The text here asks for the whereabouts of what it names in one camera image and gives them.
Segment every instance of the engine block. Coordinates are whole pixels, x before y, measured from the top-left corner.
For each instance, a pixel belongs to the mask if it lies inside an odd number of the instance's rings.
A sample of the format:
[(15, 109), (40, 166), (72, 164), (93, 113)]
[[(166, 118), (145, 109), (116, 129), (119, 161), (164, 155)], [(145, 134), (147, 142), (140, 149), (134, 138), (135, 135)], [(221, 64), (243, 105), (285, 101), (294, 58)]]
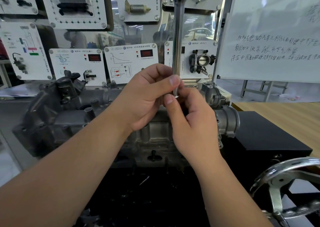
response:
[[(42, 158), (66, 142), (103, 112), (122, 91), (115, 82), (102, 89), (87, 90), (86, 82), (78, 80), (79, 77), (78, 73), (66, 71), (65, 77), (42, 85), (21, 123), (14, 127), (13, 133), (32, 156)], [(221, 148), (221, 136), (234, 137), (240, 125), (238, 112), (221, 105), (225, 100), (213, 83), (203, 83), (200, 92), (215, 110)], [(170, 119), (166, 108), (161, 106), (149, 124), (130, 134), (111, 167), (188, 165), (174, 145)]]

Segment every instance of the wooden table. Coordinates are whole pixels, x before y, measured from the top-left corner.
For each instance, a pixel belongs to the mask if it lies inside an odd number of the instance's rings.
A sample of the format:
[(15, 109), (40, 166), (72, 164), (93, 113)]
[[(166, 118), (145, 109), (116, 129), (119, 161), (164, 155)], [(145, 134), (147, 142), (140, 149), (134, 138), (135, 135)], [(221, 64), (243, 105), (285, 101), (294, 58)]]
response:
[(232, 103), (232, 106), (237, 111), (255, 111), (259, 113), (312, 148), (311, 156), (320, 158), (320, 102), (236, 102)]

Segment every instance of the car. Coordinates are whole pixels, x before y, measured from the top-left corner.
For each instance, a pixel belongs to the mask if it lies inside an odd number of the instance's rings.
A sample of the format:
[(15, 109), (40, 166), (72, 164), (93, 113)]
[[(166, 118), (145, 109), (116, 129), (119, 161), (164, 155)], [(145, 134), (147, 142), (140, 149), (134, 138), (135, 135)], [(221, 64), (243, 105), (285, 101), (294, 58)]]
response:
[(184, 36), (185, 41), (205, 41), (213, 40), (214, 33), (208, 28), (195, 28), (188, 31), (188, 34)]

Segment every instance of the forearm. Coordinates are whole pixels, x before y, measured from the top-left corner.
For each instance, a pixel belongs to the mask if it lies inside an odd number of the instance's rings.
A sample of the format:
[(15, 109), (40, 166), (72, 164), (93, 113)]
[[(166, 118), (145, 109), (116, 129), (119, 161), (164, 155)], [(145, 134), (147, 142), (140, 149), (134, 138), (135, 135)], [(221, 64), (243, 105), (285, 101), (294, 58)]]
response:
[(272, 227), (222, 157), (195, 168), (211, 226)]
[(106, 110), (0, 189), (4, 226), (72, 226), (130, 130)]

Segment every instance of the left hand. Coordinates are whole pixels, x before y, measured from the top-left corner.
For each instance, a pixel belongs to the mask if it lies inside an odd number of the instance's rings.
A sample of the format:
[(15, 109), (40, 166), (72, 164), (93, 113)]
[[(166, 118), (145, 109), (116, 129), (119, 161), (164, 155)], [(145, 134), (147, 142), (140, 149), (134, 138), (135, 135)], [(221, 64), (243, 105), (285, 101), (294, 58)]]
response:
[(184, 83), (178, 75), (172, 75), (171, 67), (153, 64), (134, 75), (108, 109), (124, 126), (137, 131), (155, 116), (162, 96), (177, 87), (183, 88)]

